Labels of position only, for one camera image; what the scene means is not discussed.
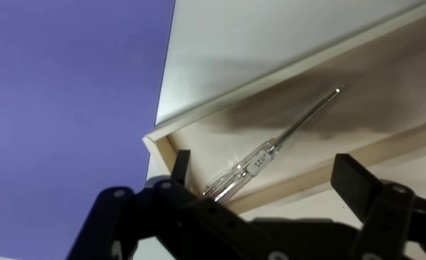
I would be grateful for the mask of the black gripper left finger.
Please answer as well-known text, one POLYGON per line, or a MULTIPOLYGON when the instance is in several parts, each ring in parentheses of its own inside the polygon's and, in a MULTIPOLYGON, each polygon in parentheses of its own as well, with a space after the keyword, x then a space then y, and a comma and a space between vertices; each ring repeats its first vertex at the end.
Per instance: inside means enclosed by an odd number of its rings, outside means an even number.
POLYGON ((175 260, 251 260, 250 226, 185 188, 189 151, 176 155, 171 177, 98 194, 67 260, 132 260, 139 243, 156 239, 175 260))

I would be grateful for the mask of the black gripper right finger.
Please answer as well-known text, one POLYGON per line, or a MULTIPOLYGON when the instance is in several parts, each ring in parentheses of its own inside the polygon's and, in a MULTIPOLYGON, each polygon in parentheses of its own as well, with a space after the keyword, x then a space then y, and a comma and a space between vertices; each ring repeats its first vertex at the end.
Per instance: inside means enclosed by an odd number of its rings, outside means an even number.
POLYGON ((363 223, 351 259, 406 260, 409 242, 426 253, 426 198, 399 182, 379 180, 348 154, 335 156, 331 187, 363 223))

